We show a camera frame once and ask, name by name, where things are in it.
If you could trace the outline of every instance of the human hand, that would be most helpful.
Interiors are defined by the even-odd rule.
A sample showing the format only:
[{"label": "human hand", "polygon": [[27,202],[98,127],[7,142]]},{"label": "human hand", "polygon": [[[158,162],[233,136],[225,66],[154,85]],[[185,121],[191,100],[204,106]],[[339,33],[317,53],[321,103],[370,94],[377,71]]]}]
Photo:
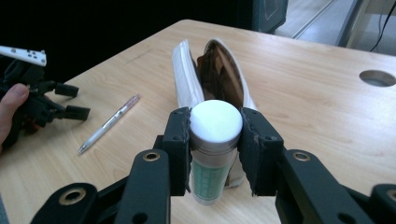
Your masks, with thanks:
[{"label": "human hand", "polygon": [[0,152],[12,126],[12,117],[29,96],[29,89],[23,84],[15,84],[0,102]]}]

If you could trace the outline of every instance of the floor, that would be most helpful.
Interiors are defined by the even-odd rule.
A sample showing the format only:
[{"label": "floor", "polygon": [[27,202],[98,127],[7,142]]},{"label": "floor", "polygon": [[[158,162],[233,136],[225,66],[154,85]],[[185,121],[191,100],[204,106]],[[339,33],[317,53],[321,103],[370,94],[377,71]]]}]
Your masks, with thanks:
[{"label": "floor", "polygon": [[[336,45],[352,3],[353,0],[289,0],[286,22],[275,31],[275,35]],[[358,41],[353,49],[370,51],[373,48],[389,10],[382,7],[382,15],[364,15],[365,25],[359,29]],[[396,56],[395,12],[389,17],[381,41],[373,52]]]}]

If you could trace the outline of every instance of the white pen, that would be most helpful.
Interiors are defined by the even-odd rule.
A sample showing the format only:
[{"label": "white pen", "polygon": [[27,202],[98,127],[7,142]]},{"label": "white pen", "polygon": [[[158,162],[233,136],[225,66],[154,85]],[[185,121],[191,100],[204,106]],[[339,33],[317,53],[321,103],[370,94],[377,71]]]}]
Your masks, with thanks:
[{"label": "white pen", "polygon": [[140,99],[140,95],[137,94],[129,99],[125,105],[123,105],[102,127],[100,127],[91,137],[85,141],[78,150],[78,155],[84,153],[95,143],[104,133],[106,133],[133,105]]}]

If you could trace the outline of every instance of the white device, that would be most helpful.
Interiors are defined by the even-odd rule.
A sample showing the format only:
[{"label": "white device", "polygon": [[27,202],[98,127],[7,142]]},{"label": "white device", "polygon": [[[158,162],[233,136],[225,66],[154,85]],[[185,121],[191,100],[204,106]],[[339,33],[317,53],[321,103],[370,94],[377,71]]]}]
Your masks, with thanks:
[{"label": "white device", "polygon": [[0,54],[27,63],[37,64],[43,67],[47,65],[47,55],[44,50],[35,51],[29,49],[17,49],[0,46]]}]

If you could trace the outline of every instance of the wooden table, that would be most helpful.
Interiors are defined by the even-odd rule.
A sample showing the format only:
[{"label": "wooden table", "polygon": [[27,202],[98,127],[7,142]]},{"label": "wooden table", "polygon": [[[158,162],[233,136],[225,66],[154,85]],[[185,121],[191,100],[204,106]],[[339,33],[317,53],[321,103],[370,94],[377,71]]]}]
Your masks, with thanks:
[{"label": "wooden table", "polygon": [[[396,86],[360,80],[365,70],[396,76],[396,57],[341,49],[198,21],[180,21],[98,64],[68,84],[78,97],[49,94],[61,105],[91,108],[85,122],[56,119],[23,135],[0,157],[0,192],[10,223],[28,223],[57,189],[75,182],[103,189],[130,172],[177,109],[171,55],[189,39],[192,57],[219,37],[245,74],[258,110],[288,149],[314,153],[343,185],[369,194],[396,183]],[[141,100],[89,151],[80,145],[122,106]],[[220,202],[202,206],[187,193],[172,198],[173,223],[278,223],[274,198],[251,197],[246,179]]]}]

